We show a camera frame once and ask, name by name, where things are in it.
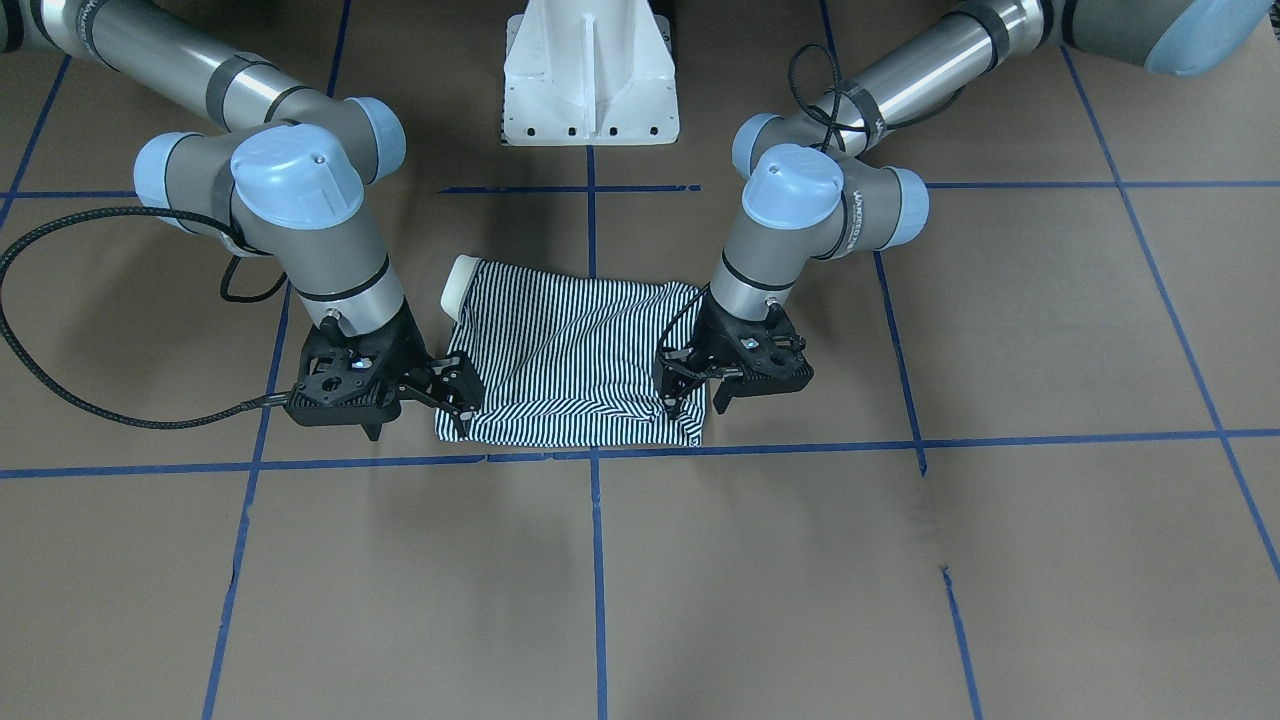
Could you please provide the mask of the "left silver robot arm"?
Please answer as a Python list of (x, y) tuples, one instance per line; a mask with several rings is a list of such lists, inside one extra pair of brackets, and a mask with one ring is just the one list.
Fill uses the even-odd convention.
[(1059, 41), (1152, 74), (1206, 73), (1231, 56), (1266, 1), (963, 1), (867, 69), (833, 69), (822, 97), (791, 117), (748, 119), (732, 142), (741, 208), (696, 320), (680, 346), (659, 338), (655, 391), (669, 418), (705, 383), (716, 411), (786, 395), (813, 378), (785, 302), (812, 261), (913, 241), (931, 213), (925, 182), (865, 152), (945, 111), (973, 82)]

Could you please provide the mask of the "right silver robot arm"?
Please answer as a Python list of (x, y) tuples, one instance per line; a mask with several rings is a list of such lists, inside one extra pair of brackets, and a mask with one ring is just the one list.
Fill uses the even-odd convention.
[(128, 76), (219, 129), (150, 140), (134, 160), (138, 204), (49, 222), (3, 252), (9, 269), (37, 240), (110, 217), (156, 217), (220, 240), (234, 258), (271, 258), (312, 327), (294, 384), (220, 413), (152, 421), (106, 410), (59, 384), (9, 322), (3, 340), (68, 404), (127, 427), (180, 430), (280, 406), (302, 427), (361, 427), (370, 439), (404, 401), (434, 407), (466, 437), (484, 388), (470, 357), (434, 357), (396, 274), (365, 191), (406, 156), (398, 117), (374, 97), (333, 99), (276, 64), (188, 26), (151, 1), (5, 1), (3, 51), (40, 46)]

